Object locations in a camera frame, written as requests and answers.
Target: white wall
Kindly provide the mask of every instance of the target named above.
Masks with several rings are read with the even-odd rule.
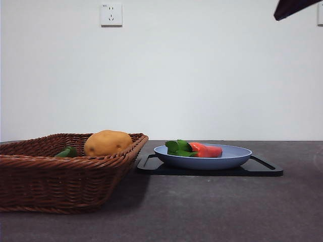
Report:
[[[150,139],[323,140],[316,5],[2,0],[1,140],[103,129]]]

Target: dark object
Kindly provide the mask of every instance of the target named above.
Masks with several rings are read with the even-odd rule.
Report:
[[[110,156],[84,156],[92,134],[55,134],[0,145],[0,211],[84,213],[101,207],[132,168],[148,140],[130,134],[133,144]],[[53,157],[73,146],[79,157]]]
[[[155,154],[145,155],[137,165],[137,171],[152,175],[221,175],[221,176],[282,176],[283,170],[255,156],[243,165],[225,170],[192,170],[167,166]]]
[[[70,157],[70,158],[73,158],[76,156],[77,156],[76,149],[71,146],[67,146],[63,151],[55,155],[55,157]]]
[[[320,0],[280,0],[274,17],[279,21],[319,1]]]

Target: leafy green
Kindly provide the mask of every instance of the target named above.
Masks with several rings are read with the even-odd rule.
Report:
[[[197,152],[192,152],[192,147],[185,140],[167,141],[165,145],[169,155],[193,157],[197,154]]]
[[[185,140],[177,140],[179,150],[192,152],[192,147]]]
[[[189,152],[189,151],[185,151],[185,150],[178,150],[176,153],[179,156],[193,157],[194,155],[197,154],[197,151]]]
[[[179,150],[179,145],[175,141],[167,141],[165,145],[167,146],[169,152],[176,153],[176,151]]]

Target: black tray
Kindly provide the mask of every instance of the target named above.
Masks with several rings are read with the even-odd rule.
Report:
[[[192,170],[165,165],[155,154],[143,155],[137,171],[151,175],[221,175],[221,176],[282,176],[283,169],[254,155],[243,165],[226,170]]]

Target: basket rim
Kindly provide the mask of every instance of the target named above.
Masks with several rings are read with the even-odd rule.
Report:
[[[72,133],[58,133],[52,134],[36,139],[23,140],[18,142],[12,142],[7,144],[1,144],[2,146],[14,146],[21,142],[30,142],[38,139],[44,139],[57,135],[67,136],[89,136],[93,133],[84,134],[72,134]],[[107,156],[77,156],[77,157],[54,157],[54,156],[28,156],[28,155],[4,155],[0,154],[0,166],[14,166],[14,167],[37,167],[37,168],[102,168],[105,166],[117,167],[124,163],[129,154],[132,152],[139,152],[143,145],[148,141],[148,136],[143,133],[129,133],[129,135],[139,135],[138,140],[129,145],[126,149]]]

